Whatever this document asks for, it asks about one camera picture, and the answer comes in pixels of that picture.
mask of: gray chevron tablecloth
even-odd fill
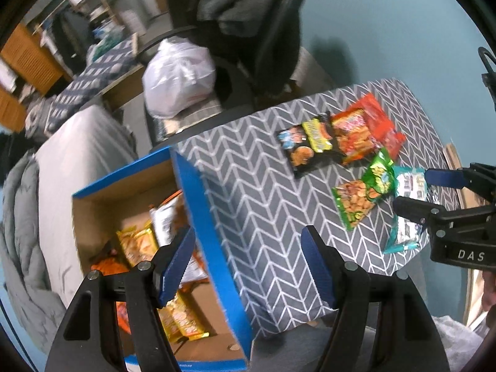
[[[380,80],[327,91],[260,111],[192,137],[177,147],[201,172],[219,240],[255,334],[291,329],[328,312],[299,247],[305,225],[373,273],[392,274],[419,250],[383,255],[393,213],[389,197],[352,232],[339,218],[331,187],[361,177],[363,166],[339,164],[296,180],[277,130],[330,110],[338,113],[371,91],[407,137],[397,163],[447,167],[431,122],[401,81]],[[438,189],[448,209],[454,190]],[[427,244],[423,236],[422,247]]]

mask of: plaid fabric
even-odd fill
[[[55,133],[103,88],[129,71],[136,63],[131,38],[119,43],[98,58],[59,94],[50,105],[45,133]]]
[[[179,112],[172,119],[153,118],[155,135],[159,142],[167,140],[170,136],[191,127],[200,121],[215,116],[222,112],[219,99],[215,94]]]

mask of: chevron pattern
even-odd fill
[[[256,334],[269,335],[326,314],[299,246],[305,225],[373,273],[392,274],[419,250],[383,255],[391,228],[391,198],[351,232],[339,218],[331,188],[358,179],[367,162],[331,164],[296,180],[275,139],[318,113],[338,113],[372,92],[407,136],[404,166],[446,168],[442,145],[421,106],[401,81],[354,85],[281,104],[192,137],[177,149],[200,172],[210,213],[246,313]],[[441,204],[459,206],[455,191],[438,189]],[[421,247],[428,242],[421,239]]]

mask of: cardboard box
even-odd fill
[[[180,186],[207,264],[210,283],[199,285],[192,297],[212,327],[212,336],[172,346],[182,370],[245,370],[252,331],[215,233],[203,184],[196,170],[168,148],[153,152],[109,174],[73,196],[73,223],[83,271],[117,230],[142,226],[149,206],[158,206]],[[135,356],[126,358],[128,365]]]

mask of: white plastic bag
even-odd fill
[[[215,64],[208,49],[187,39],[165,39],[143,74],[146,108],[170,119],[205,99],[214,88]]]

